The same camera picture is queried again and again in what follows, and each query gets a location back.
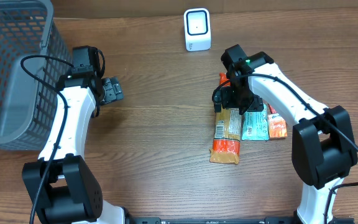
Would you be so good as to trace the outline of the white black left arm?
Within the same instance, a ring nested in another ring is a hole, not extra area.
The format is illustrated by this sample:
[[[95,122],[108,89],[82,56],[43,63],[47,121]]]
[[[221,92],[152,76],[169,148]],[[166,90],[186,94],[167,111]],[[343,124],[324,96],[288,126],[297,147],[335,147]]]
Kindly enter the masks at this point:
[[[73,48],[73,62],[51,85],[32,78],[57,95],[50,134],[37,161],[24,164],[22,179],[32,201],[30,223],[132,223],[124,207],[103,199],[101,186],[86,165],[89,121],[100,107],[123,99],[117,78],[104,77],[105,58],[89,45]]]

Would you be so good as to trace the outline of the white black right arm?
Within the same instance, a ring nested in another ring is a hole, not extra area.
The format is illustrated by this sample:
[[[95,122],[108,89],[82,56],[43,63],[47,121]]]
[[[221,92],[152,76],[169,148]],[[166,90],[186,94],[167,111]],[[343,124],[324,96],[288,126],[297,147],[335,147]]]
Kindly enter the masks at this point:
[[[224,51],[226,81],[214,91],[216,114],[243,115],[264,110],[269,103],[292,128],[291,160],[303,181],[301,202],[284,223],[353,223],[332,209],[337,190],[357,164],[350,116],[342,106],[320,103],[292,83],[265,52],[248,56],[239,45]]]

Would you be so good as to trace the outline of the teal tissue pack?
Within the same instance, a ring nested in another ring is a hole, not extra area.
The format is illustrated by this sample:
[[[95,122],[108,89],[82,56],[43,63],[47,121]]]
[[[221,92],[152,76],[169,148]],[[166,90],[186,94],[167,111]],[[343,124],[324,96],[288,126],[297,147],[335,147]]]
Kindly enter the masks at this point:
[[[245,112],[242,125],[242,140],[268,141],[269,127],[267,121],[267,107],[262,111]]]

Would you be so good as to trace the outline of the red snack stick pack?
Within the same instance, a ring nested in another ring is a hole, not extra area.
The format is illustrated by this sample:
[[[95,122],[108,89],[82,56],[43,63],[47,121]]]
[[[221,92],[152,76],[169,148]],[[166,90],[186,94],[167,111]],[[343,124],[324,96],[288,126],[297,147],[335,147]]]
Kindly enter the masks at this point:
[[[268,107],[269,107],[270,112],[271,112],[272,114],[277,113],[277,111],[273,108],[273,106],[272,106],[272,105],[268,104]]]

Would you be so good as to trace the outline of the orange pasta package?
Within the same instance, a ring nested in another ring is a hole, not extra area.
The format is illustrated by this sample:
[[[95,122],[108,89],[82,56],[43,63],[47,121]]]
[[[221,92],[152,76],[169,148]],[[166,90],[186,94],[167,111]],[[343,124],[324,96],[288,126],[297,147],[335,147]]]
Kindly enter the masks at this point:
[[[242,131],[242,115],[236,108],[222,109],[216,113],[213,146],[210,162],[238,164]]]

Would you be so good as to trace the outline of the orange tissue pack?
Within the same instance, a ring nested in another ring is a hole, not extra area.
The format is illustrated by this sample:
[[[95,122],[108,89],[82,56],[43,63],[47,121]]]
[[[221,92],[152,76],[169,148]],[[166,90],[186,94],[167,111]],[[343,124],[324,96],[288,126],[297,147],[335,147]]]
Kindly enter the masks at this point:
[[[278,139],[288,136],[286,121],[278,113],[268,115],[267,121],[269,138]]]

